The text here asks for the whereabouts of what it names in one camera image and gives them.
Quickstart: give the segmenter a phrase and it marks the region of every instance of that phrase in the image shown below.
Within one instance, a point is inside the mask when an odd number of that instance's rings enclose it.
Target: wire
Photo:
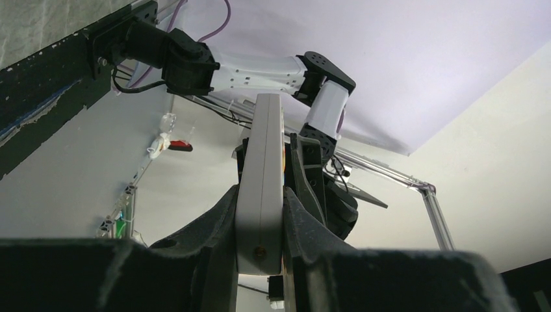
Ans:
[[[243,287],[243,288],[248,289],[250,291],[256,291],[256,292],[261,293],[261,294],[268,294],[267,291],[263,291],[263,290],[260,290],[258,288],[250,287],[250,286],[247,286],[247,285],[237,284],[237,286]]]
[[[342,164],[342,161],[340,161],[340,159],[337,156],[335,156],[335,155],[333,156],[333,158],[331,160],[331,164],[335,168],[335,171],[336,171],[337,175],[339,176],[340,180],[342,181],[342,184],[344,184],[344,188],[346,188],[346,192],[348,193],[349,192],[348,184],[346,184],[346,181],[342,177],[342,173],[340,172],[340,170],[335,167],[335,161],[339,162],[339,165],[342,169],[344,169],[344,165]]]
[[[207,102],[207,103],[209,103],[209,104],[211,104],[211,105],[214,105],[214,106],[216,106],[216,107],[220,107],[221,109],[224,109],[223,107],[219,106],[219,105],[216,104],[215,102],[213,102],[213,101],[211,101],[211,100],[209,100],[209,99],[207,99],[207,98],[205,98],[205,97],[196,96],[196,98],[198,98],[198,99],[200,99],[200,100],[202,100],[202,101],[205,101],[205,102]],[[206,105],[204,105],[204,104],[202,104],[202,103],[200,103],[200,102],[197,102],[197,101],[193,101],[193,102],[194,102],[195,104],[198,104],[198,105],[202,106],[202,107],[205,107],[206,109],[208,109],[208,110],[210,110],[210,111],[213,111],[215,114],[219,115],[219,116],[222,117],[224,120],[226,120],[226,121],[228,121],[228,122],[231,122],[232,124],[238,125],[238,126],[240,126],[240,127],[246,128],[246,129],[251,129],[250,127],[244,125],[244,124],[243,124],[243,123],[244,123],[243,121],[241,121],[241,120],[235,118],[235,115],[233,115],[234,117],[230,117],[230,116],[224,115],[224,114],[222,114],[221,112],[217,111],[216,109],[214,109],[214,108],[212,108],[212,107],[208,107],[208,106],[206,106]]]
[[[196,98],[198,98],[198,99],[200,99],[200,100],[202,100],[202,101],[205,101],[205,102],[207,102],[207,103],[209,103],[209,104],[211,104],[211,105],[214,105],[214,106],[216,106],[216,107],[218,107],[218,108],[220,108],[220,109],[226,110],[224,107],[222,107],[222,106],[216,104],[214,101],[212,101],[211,99],[208,99],[208,98],[206,98],[206,97],[204,97],[204,96],[196,96]],[[227,109],[227,111],[231,114],[231,121],[234,122],[234,124],[235,124],[235,123],[238,123],[238,124],[249,124],[249,125],[252,125],[252,124],[253,124],[252,122],[247,122],[247,121],[245,121],[245,120],[241,120],[241,119],[237,118],[237,117],[235,116],[235,114],[234,114],[231,110]]]
[[[210,34],[207,34],[205,36],[202,36],[199,40],[197,40],[198,42],[203,42],[205,41],[206,39],[209,39],[209,38],[212,38],[214,36],[216,36],[218,33],[220,33],[221,31],[223,31],[223,29],[227,26],[227,24],[229,23],[229,19],[231,18],[231,5],[229,5],[229,0],[224,0],[225,2],[225,5],[227,7],[227,15],[225,17],[225,21],[222,23],[222,25],[220,25],[219,28],[217,28],[215,31],[211,32]]]
[[[120,73],[123,73],[123,74],[125,74],[126,76],[132,78],[132,74],[131,74],[131,73],[127,73],[126,71],[123,71],[123,70],[121,70],[120,68],[117,68],[117,70],[118,70]]]
[[[120,67],[122,67],[122,68],[124,68],[125,70],[128,70],[128,71],[130,71],[130,72],[132,72],[132,71],[133,71],[133,69],[132,69],[132,68],[130,68],[130,67],[126,66],[126,65],[123,65],[123,64],[119,64],[119,66],[120,66]]]
[[[143,91],[147,91],[149,89],[155,88],[156,86],[162,86],[166,84],[163,80],[161,80],[161,81],[157,81],[156,83],[151,83],[146,86],[141,86],[139,88],[124,88],[120,84],[118,84],[117,80],[115,79],[117,77],[117,73],[118,73],[118,68],[115,66],[113,68],[113,73],[111,74],[111,77],[113,78],[113,84],[115,85],[115,88],[117,88],[117,90],[119,90],[122,93],[132,93],[132,94],[141,93]]]
[[[168,23],[168,27],[166,28],[166,32],[170,32],[172,30],[172,26],[174,26],[174,22],[176,21],[176,17],[178,16],[178,12],[180,12],[180,8],[186,4],[188,2],[188,0],[180,0],[180,2],[178,2],[178,5],[176,5],[176,8],[174,9],[174,13],[172,13],[172,17],[170,18],[170,22]],[[135,86],[139,85],[140,83],[142,83],[142,81],[149,75],[149,73],[151,73],[151,71],[153,70],[153,67],[150,66],[146,69],[146,71],[143,73],[143,75],[138,78],[138,80],[136,80],[135,82],[133,82],[132,84],[130,84],[130,88],[134,88]]]
[[[170,22],[169,22],[168,27],[166,29],[167,33],[171,31],[171,28],[174,25],[174,22],[176,21],[176,16],[178,15],[178,12],[180,11],[180,8],[182,7],[182,5],[184,5],[187,2],[188,2],[188,0],[180,0],[180,2],[178,2],[178,5],[174,9],[174,13],[172,14],[172,18],[170,19]],[[224,2],[225,2],[225,5],[227,7],[227,15],[225,17],[224,23],[219,28],[217,28],[215,31],[211,32],[210,34],[207,34],[206,36],[201,37],[199,40],[197,40],[198,42],[203,42],[206,39],[209,39],[209,38],[212,38],[213,36],[216,36],[218,33],[223,31],[223,29],[229,23],[229,19],[231,17],[231,5],[229,4],[228,0],[224,0]],[[151,66],[148,69],[146,69],[144,74],[140,78],[138,78],[138,80],[136,80],[134,83],[132,83],[130,85],[130,88],[134,88],[135,86],[139,85],[151,73],[152,70],[153,70],[153,67],[151,67]]]

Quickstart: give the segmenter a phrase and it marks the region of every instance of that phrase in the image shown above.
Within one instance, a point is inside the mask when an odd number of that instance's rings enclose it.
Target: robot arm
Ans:
[[[355,82],[323,55],[252,57],[195,42],[179,29],[166,33],[143,21],[127,27],[121,53],[113,63],[131,58],[162,68],[169,92],[179,96],[232,88],[288,93],[311,108],[300,135],[321,141],[325,162],[333,155],[340,115]]]
[[[311,108],[300,135],[320,142],[322,164],[333,156],[341,112],[355,83],[323,55],[306,52],[295,57],[262,58],[223,53],[195,42],[179,29],[166,33],[135,19],[125,21],[118,34],[122,41],[114,45],[117,49],[107,49],[117,53],[102,57],[113,64],[130,58],[162,68],[164,82],[161,83],[178,96],[205,96],[209,92],[232,88],[273,90],[292,95]],[[137,91],[116,86],[122,92]],[[235,213],[240,273],[269,275],[281,271],[285,184],[282,132],[279,96],[259,96]],[[318,207],[318,221],[327,226],[317,195],[307,183],[303,184],[299,195]]]

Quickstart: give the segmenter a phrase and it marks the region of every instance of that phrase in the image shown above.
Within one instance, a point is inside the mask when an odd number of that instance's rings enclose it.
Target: red object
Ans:
[[[191,146],[188,142],[178,140],[170,141],[170,146],[168,146],[168,149],[173,151],[192,151],[193,146]]]

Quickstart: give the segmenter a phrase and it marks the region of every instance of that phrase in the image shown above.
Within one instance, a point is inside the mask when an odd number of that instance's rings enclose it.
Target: ceiling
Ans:
[[[225,51],[281,57],[317,51],[357,89],[342,134],[410,154],[551,40],[549,0],[230,0],[207,40]],[[222,24],[222,0],[193,1],[193,38]],[[290,97],[286,117],[307,110]]]

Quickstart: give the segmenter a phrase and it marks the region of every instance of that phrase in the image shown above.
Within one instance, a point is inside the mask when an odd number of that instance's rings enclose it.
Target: white ceiling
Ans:
[[[436,185],[460,250],[498,271],[551,257],[551,42],[410,157],[341,140],[346,148]],[[175,137],[195,126],[192,153],[165,151],[139,184],[136,229],[152,243],[210,209],[237,182],[238,129],[177,97]],[[389,204],[360,202],[347,242],[358,248],[436,249],[421,197],[366,172],[351,182]],[[262,287],[264,277],[244,283]]]
[[[221,49],[280,57],[324,54],[356,80],[343,134],[398,153],[417,150],[551,40],[549,0],[230,0]],[[193,1],[195,39],[225,19],[222,0]],[[303,105],[288,98],[287,116]]]

